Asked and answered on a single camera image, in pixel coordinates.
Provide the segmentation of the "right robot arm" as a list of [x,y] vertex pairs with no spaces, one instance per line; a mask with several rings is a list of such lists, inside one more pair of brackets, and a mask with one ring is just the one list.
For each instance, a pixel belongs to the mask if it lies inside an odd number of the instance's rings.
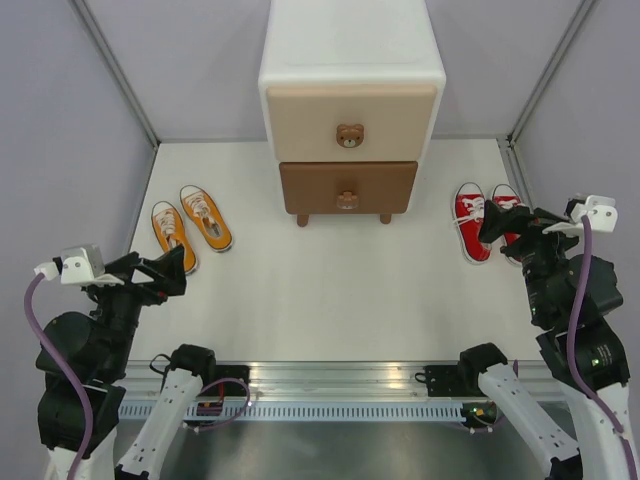
[[540,208],[484,206],[483,242],[506,234],[502,253],[520,261],[531,322],[541,331],[541,357],[569,408],[568,435],[522,386],[499,348],[486,343],[461,353],[456,381],[493,401],[527,444],[547,479],[636,479],[629,420],[630,371],[621,339],[606,316],[619,308],[613,263],[595,256],[593,237],[618,220],[612,198],[573,198],[563,217]]

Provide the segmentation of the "beige top drawer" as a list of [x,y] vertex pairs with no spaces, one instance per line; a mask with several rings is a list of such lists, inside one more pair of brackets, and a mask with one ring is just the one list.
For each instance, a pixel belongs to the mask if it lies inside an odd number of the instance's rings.
[[[437,88],[429,84],[271,86],[271,145],[280,162],[413,162],[427,138]],[[339,124],[362,124],[363,143],[336,142]]]

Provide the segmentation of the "orange sneaker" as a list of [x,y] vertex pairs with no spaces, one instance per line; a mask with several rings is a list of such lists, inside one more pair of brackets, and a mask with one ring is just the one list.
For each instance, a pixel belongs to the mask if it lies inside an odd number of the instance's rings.
[[232,247],[233,236],[213,198],[196,185],[185,185],[180,190],[181,205],[195,224],[207,245],[222,253]]
[[161,249],[167,253],[182,246],[185,274],[194,273],[198,267],[198,260],[187,238],[186,228],[178,210],[167,201],[157,202],[151,210],[151,224]]

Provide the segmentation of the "brown bear knob top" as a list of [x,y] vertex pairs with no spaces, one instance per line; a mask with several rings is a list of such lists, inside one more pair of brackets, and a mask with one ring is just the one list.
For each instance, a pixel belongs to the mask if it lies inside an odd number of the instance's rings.
[[336,127],[336,142],[342,148],[357,148],[364,138],[365,128],[362,124],[339,124]]

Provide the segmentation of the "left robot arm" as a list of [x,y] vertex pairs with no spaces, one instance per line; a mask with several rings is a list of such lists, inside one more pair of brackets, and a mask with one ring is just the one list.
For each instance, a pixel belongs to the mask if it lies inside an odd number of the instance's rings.
[[[40,343],[35,366],[45,375],[37,409],[42,444],[61,479],[157,479],[188,408],[218,384],[212,350],[183,344],[169,357],[160,397],[121,459],[114,458],[120,407],[139,317],[186,291],[185,250],[155,260],[129,253],[105,263],[96,245],[64,250],[35,269],[24,296],[27,319]],[[65,312],[46,326],[33,297],[42,281],[77,286],[96,305],[89,314]]]

